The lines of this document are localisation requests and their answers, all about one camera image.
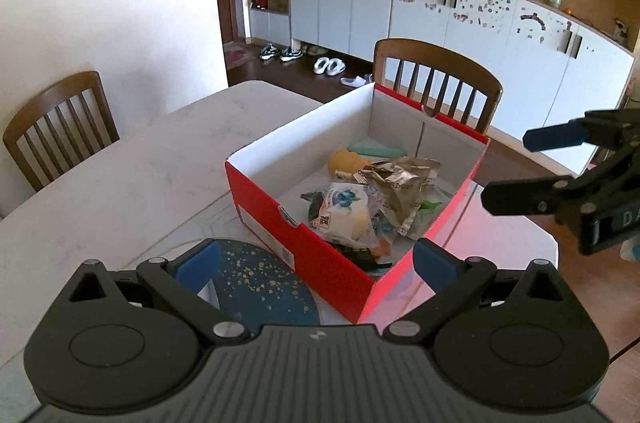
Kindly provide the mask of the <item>clear bag yellow bun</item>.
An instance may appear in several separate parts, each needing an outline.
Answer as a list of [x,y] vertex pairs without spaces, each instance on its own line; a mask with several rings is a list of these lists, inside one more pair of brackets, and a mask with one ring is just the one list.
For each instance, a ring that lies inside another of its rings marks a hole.
[[383,195],[368,184],[337,181],[326,190],[317,219],[310,227],[320,238],[362,250],[378,245],[373,218],[384,204]]

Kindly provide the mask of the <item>right wooden chair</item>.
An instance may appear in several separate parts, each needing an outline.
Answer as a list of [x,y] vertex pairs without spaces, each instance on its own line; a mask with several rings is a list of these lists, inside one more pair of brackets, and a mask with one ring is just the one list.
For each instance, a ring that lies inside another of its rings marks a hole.
[[484,135],[503,88],[497,77],[455,51],[408,38],[375,44],[373,82],[420,105],[428,116],[446,116]]

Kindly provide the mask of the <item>silver foil snack bag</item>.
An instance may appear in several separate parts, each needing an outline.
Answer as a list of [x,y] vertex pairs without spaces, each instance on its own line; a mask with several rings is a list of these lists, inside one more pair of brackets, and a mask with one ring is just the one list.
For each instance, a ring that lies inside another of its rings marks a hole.
[[440,163],[429,158],[395,157],[367,165],[354,174],[354,179],[375,187],[383,195],[381,212],[398,235],[417,240],[432,225],[416,221],[421,203],[428,200],[448,204],[450,200],[450,195],[436,186],[439,169]]

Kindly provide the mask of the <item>wooden chair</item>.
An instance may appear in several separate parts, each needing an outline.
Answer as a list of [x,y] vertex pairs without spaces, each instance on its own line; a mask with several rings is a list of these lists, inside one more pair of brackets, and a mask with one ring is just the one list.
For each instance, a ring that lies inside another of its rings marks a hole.
[[118,140],[96,71],[65,77],[37,94],[2,135],[14,163],[36,191]]
[[455,51],[408,38],[375,44],[373,82],[420,105],[428,116],[446,116],[484,135],[503,88],[497,77]]

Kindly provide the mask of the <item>red white cardboard box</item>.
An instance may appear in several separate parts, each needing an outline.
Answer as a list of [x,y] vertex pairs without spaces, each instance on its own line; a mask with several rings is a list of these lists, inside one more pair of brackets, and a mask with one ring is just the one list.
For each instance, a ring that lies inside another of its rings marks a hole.
[[416,239],[436,238],[488,140],[378,85],[232,154],[242,223],[349,322],[386,325],[416,294]]

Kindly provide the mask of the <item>yellow plush toy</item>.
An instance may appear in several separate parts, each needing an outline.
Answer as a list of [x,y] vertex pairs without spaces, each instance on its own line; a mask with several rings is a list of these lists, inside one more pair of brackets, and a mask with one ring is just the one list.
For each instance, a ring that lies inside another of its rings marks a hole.
[[367,157],[341,149],[333,153],[328,161],[328,172],[332,178],[350,177],[370,164]]

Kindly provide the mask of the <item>mint green pen case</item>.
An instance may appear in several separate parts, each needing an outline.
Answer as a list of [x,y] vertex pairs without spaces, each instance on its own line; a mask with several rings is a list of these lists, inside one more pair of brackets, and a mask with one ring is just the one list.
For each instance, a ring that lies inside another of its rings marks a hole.
[[394,158],[404,157],[407,152],[401,149],[390,148],[389,146],[363,146],[363,144],[352,144],[347,148],[349,152],[366,157]]

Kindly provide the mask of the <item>white bag with green toy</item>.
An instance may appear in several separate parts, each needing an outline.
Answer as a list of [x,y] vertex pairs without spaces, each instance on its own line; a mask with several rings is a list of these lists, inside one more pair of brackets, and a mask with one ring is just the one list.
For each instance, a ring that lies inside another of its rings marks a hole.
[[419,221],[420,224],[433,224],[446,206],[447,203],[443,201],[425,200],[421,203],[418,213],[416,213],[416,221]]

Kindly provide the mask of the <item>dark sneakers pair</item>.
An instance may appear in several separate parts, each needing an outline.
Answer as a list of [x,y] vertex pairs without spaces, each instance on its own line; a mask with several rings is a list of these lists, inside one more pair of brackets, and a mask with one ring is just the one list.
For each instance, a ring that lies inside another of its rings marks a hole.
[[282,63],[299,60],[301,57],[303,57],[302,50],[294,49],[292,47],[281,49],[275,44],[265,45],[259,53],[259,59],[262,61],[269,61],[278,58]]

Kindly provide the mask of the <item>far wooden chair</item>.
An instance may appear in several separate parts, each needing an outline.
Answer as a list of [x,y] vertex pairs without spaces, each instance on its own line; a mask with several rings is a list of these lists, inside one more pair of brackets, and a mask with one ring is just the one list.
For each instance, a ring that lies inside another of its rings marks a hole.
[[65,77],[37,94],[2,135],[14,163],[36,191],[118,140],[96,71]]

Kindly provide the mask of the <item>white wall cabinets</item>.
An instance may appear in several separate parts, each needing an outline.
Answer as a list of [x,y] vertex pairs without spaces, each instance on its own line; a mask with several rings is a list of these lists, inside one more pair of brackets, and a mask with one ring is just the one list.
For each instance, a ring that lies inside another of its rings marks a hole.
[[568,16],[529,0],[288,0],[252,10],[250,38],[301,40],[372,60],[382,38],[411,38],[462,54],[503,88],[491,121],[516,139],[623,99],[631,54]]

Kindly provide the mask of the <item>white slippers pair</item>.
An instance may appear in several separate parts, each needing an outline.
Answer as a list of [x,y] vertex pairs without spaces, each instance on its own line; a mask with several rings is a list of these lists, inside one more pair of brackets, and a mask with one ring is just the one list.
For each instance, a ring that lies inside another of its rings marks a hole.
[[314,62],[314,74],[334,77],[344,73],[346,64],[339,58],[320,57]]

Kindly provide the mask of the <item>black snack packet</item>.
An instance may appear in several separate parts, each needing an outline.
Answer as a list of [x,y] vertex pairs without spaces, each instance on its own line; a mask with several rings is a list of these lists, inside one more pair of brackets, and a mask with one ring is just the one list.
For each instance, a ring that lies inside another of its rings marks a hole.
[[302,193],[300,198],[308,203],[307,221],[312,223],[319,217],[320,208],[326,198],[326,192],[322,190],[314,190]]

